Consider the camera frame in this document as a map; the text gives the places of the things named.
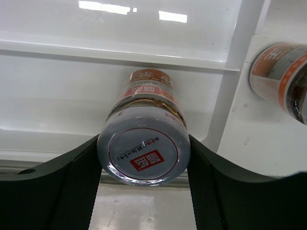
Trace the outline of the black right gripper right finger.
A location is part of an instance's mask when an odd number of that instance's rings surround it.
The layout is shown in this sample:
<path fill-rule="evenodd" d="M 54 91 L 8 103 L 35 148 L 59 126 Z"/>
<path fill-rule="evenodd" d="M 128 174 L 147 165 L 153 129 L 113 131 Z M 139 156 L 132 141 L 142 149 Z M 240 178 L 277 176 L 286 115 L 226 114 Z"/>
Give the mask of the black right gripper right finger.
<path fill-rule="evenodd" d="M 304 230 L 307 174 L 244 169 L 190 137 L 189 186 L 199 230 Z"/>

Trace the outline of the red-logo-lid spice jar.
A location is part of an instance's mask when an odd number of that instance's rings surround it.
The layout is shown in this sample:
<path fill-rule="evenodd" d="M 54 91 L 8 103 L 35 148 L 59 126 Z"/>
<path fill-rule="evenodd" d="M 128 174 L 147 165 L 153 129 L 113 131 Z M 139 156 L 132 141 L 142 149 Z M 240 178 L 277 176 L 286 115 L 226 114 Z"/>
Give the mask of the red-logo-lid spice jar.
<path fill-rule="evenodd" d="M 158 69 L 133 72 L 96 148 L 102 168 L 124 184 L 157 186 L 178 178 L 191 146 L 170 76 Z"/>

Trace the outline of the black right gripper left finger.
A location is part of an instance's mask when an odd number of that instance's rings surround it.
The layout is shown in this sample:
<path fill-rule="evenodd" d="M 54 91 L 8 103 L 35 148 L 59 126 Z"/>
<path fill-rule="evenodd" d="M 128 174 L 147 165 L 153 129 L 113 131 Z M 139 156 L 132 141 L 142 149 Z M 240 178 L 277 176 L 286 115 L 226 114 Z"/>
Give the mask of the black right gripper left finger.
<path fill-rule="evenodd" d="M 102 171 L 97 139 L 17 174 L 2 174 L 0 228 L 87 230 Z"/>

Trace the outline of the silver-lid spice jar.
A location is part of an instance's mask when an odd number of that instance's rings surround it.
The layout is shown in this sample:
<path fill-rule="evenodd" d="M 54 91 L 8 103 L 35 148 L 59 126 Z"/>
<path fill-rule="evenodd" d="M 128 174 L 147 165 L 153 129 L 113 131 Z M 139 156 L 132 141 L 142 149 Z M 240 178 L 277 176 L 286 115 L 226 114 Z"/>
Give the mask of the silver-lid spice jar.
<path fill-rule="evenodd" d="M 264 49 L 249 71 L 253 92 L 307 124 L 307 45 L 279 42 Z"/>

